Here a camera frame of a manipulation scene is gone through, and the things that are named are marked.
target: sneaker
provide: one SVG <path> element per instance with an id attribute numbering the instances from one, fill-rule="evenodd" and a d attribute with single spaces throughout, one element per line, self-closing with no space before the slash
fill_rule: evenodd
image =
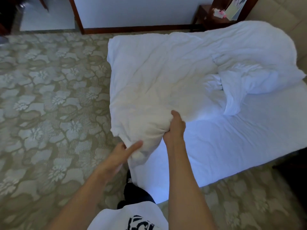
<path id="1" fill-rule="evenodd" d="M 132 183 L 132 178 L 131 178 L 130 170 L 128 170 L 128 172 L 127 172 L 126 183 Z"/>

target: hand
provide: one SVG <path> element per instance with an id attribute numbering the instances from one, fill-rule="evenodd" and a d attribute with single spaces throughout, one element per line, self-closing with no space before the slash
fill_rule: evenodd
<path id="1" fill-rule="evenodd" d="M 118 143 L 108 158 L 97 166 L 95 172 L 102 177 L 105 183 L 109 182 L 118 173 L 129 156 L 142 145 L 143 141 L 141 140 L 132 144 L 129 148 L 123 142 Z"/>
<path id="2" fill-rule="evenodd" d="M 173 119 L 169 131 L 163 135 L 163 140 L 167 147 L 173 146 L 174 139 L 183 138 L 185 132 L 185 122 L 182 121 L 180 114 L 172 110 Z"/>

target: white duvet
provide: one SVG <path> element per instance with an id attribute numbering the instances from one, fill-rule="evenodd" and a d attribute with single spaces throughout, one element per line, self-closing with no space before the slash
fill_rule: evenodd
<path id="1" fill-rule="evenodd" d="M 110 39 L 111 131 L 143 147 L 143 164 L 169 130 L 171 110 L 195 121 L 235 115 L 247 94 L 297 83 L 293 41 L 268 23 L 245 21 L 199 33 L 123 35 Z"/>

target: wall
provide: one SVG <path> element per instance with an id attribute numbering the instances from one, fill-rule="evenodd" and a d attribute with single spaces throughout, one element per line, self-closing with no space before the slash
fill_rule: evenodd
<path id="1" fill-rule="evenodd" d="M 307 0 L 259 0 L 247 20 L 261 20 L 284 30 L 297 48 L 297 65 L 307 73 Z"/>
<path id="2" fill-rule="evenodd" d="M 84 28 L 190 24 L 213 0 L 74 0 Z"/>

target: patterned carpet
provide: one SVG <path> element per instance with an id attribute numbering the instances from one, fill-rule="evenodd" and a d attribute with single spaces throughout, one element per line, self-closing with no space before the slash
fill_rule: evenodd
<path id="1" fill-rule="evenodd" d="M 106 61 L 112 37 L 13 35 L 0 48 L 0 229 L 42 229 L 116 144 Z M 126 171 L 107 185 L 100 210 L 123 198 Z M 202 191 L 220 229 L 304 228 L 305 214 L 270 164 Z M 167 217 L 167 202 L 159 207 Z"/>

